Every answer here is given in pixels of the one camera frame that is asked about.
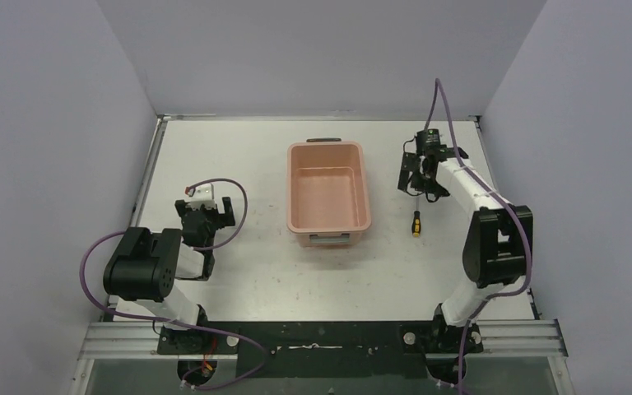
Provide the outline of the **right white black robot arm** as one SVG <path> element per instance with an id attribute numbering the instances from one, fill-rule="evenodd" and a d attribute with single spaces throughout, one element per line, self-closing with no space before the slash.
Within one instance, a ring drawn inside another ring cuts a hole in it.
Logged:
<path id="1" fill-rule="evenodd" d="M 507 286 L 530 277 L 533 214 L 497 193 L 460 150 L 429 147 L 402 154 L 399 190 L 428 202 L 454 198 L 468 217 L 462 248 L 462 279 L 439 311 L 449 327 L 475 320 Z"/>

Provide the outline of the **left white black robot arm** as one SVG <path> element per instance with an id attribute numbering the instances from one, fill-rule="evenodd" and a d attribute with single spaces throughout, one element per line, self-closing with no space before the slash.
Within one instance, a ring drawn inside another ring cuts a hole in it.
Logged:
<path id="1" fill-rule="evenodd" d="M 164 326 L 186 330 L 207 321 L 204 308 L 175 285 L 177 280 L 207 281 L 212 275 L 218 230 L 236 225 L 230 197 L 177 200 L 180 228 L 153 233 L 130 227 L 114 250 L 103 275 L 109 295 L 141 305 L 162 318 Z"/>

